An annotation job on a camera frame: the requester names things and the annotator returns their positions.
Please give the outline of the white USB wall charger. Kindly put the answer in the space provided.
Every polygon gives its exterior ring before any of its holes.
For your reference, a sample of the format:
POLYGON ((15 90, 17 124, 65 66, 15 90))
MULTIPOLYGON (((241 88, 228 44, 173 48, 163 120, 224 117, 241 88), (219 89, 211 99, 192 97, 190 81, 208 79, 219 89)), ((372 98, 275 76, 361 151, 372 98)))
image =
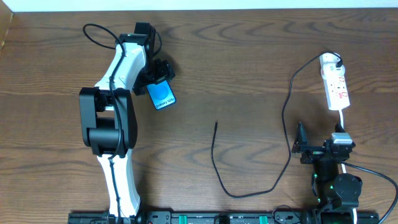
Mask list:
POLYGON ((331 77, 342 77, 345 75, 345 66, 341 57, 332 52, 324 53, 319 56, 320 60, 320 72, 324 80, 331 77))

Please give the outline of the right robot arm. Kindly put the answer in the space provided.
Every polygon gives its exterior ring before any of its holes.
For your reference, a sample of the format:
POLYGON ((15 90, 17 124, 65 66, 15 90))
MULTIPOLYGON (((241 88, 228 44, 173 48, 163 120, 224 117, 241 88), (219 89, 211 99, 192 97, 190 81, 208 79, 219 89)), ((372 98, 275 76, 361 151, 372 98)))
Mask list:
POLYGON ((319 199, 316 208, 303 214, 303 223, 356 223, 362 180, 340 172, 338 166, 349 159, 355 143, 337 124, 330 139, 321 146, 311 146, 302 123, 297 126, 293 153, 301 155, 302 164, 313 165, 312 190, 319 199))

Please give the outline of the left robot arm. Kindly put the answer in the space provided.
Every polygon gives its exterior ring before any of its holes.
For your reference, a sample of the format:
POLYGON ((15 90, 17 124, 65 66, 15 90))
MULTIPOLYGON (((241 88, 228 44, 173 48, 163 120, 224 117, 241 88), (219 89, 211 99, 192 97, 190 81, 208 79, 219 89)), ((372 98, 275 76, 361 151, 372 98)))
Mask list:
POLYGON ((169 85, 175 72, 156 56, 160 34, 150 24, 136 23, 134 32, 114 36, 109 68, 93 87, 79 93, 81 132, 85 146, 101 164, 109 193, 107 222, 132 223, 144 219, 134 182, 132 150, 137 142, 137 119, 132 96, 148 93, 156 110, 176 103, 169 85))

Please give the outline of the blue screen Galaxy smartphone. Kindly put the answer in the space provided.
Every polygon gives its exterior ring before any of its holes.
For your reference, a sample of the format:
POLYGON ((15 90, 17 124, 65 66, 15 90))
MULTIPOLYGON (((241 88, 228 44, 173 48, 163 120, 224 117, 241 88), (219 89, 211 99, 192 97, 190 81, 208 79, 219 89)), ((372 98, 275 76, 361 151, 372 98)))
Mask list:
POLYGON ((168 81, 147 85, 147 91, 156 110, 162 110, 177 101, 168 81))

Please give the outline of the white power strip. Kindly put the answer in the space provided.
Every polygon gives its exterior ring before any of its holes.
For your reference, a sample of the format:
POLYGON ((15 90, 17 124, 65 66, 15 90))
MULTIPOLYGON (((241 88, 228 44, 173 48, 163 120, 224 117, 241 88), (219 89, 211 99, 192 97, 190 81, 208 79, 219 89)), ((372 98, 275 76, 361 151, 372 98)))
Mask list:
POLYGON ((323 79, 323 84, 329 110, 339 111, 350 105, 345 76, 323 79))

